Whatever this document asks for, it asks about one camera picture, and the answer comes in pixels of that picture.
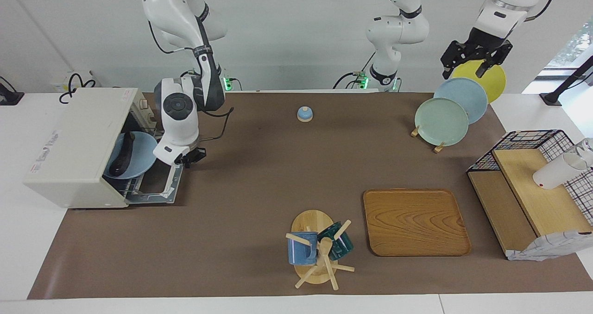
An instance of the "brown table mat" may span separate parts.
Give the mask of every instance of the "brown table mat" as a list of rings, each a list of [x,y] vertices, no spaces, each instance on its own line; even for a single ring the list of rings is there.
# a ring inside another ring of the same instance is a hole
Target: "brown table mat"
[[[510,262],[465,171],[504,134],[491,108],[461,143],[434,154],[411,138],[431,94],[230,94],[223,139],[184,172],[173,206],[69,210],[29,299],[397,295],[593,290],[576,255]],[[296,117],[313,108],[312,122]],[[200,116],[205,137],[222,120]],[[457,198],[472,252],[463,257],[376,257],[368,249],[362,194],[446,188]],[[355,273],[304,285],[288,264],[293,219],[318,209],[351,219]]]

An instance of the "wooden peg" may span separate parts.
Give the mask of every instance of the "wooden peg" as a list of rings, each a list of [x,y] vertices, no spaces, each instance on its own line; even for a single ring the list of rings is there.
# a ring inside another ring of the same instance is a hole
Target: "wooden peg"
[[[434,152],[435,153],[439,153],[440,151],[443,150],[443,147],[445,147],[445,142],[444,141],[441,143],[441,145],[438,145],[437,147],[435,147]]]
[[[317,268],[319,268],[318,265],[311,267],[311,269],[309,269],[309,271],[307,271],[307,273],[295,284],[295,287],[298,289],[299,287],[303,286],[303,284],[307,281],[307,278],[313,275]]]
[[[294,234],[290,234],[289,232],[286,234],[286,238],[287,239],[290,239],[290,240],[293,240],[295,242],[298,242],[299,244],[303,244],[305,246],[311,246],[311,242],[309,242],[309,241],[307,241],[307,240],[305,240],[305,239],[303,239],[303,238],[301,238],[299,236],[296,236]]]
[[[323,261],[330,276],[330,280],[332,281],[332,288],[334,291],[338,291],[339,287],[337,286],[337,280],[335,280],[335,275],[333,273],[332,261],[330,261],[330,257],[328,256],[330,250],[332,249],[332,244],[333,241],[330,238],[323,238],[321,244],[321,252],[323,256]]]
[[[354,267],[347,267],[345,265],[332,264],[332,268],[344,271],[354,272]]]
[[[337,280],[335,280],[335,275],[333,274],[332,263],[328,255],[323,255],[323,260],[326,262],[326,268],[328,270],[328,274],[330,276],[330,280],[332,281],[332,288],[334,291],[338,291],[339,287],[337,286]]]
[[[342,225],[340,227],[340,229],[337,231],[337,233],[334,236],[334,240],[338,240],[340,238],[340,236],[346,231],[346,229],[348,228],[348,226],[350,226],[350,224],[352,224],[352,222],[350,221],[350,219],[348,219],[344,225]]]
[[[418,136],[418,130],[420,130],[420,126],[417,126],[414,131],[411,132],[411,136],[412,137],[417,137]]]

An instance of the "black stand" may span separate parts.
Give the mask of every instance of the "black stand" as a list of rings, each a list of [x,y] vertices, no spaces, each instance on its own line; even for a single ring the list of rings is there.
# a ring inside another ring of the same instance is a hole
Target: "black stand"
[[[0,106],[16,106],[25,93],[11,92],[3,84],[0,84],[0,95],[4,96],[4,100],[0,101]]]
[[[546,103],[546,105],[557,107],[561,106],[562,104],[558,101],[560,95],[564,93],[565,90],[567,90],[570,86],[572,86],[572,84],[574,84],[574,82],[578,80],[581,75],[589,71],[591,67],[593,67],[593,56],[589,57],[589,59],[587,59],[583,65],[576,69],[576,71],[570,77],[568,77],[565,82],[562,82],[562,84],[558,86],[554,92],[542,93],[540,94],[540,97]]]

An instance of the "blue plate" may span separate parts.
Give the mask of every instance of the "blue plate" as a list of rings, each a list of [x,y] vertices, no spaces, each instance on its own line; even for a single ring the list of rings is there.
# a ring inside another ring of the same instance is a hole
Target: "blue plate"
[[[106,177],[118,180],[133,179],[149,170],[157,159],[152,153],[155,147],[157,147],[157,140],[146,132],[133,131],[132,133],[134,134],[135,139],[132,147],[132,159],[130,160],[130,165],[127,167],[125,173],[120,176],[113,176],[109,173],[109,167],[113,160],[117,158],[117,155],[121,151],[121,146],[123,145],[123,134],[121,134],[117,137],[112,155],[109,158],[105,172],[103,172],[103,175]]]
[[[467,113],[470,124],[486,113],[488,96],[480,84],[468,78],[449,79],[436,90],[435,97],[457,102]]]
[[[451,146],[466,136],[469,122],[466,111],[449,99],[429,99],[416,111],[420,136],[432,145]]]

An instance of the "yellow plate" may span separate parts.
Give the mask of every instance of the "yellow plate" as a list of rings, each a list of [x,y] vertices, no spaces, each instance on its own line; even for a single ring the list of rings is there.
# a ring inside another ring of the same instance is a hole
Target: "yellow plate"
[[[500,65],[494,65],[491,69],[484,73],[482,78],[476,76],[476,71],[483,61],[468,61],[455,68],[452,78],[470,78],[478,82],[486,91],[488,96],[488,103],[498,99],[506,87],[505,70]]]

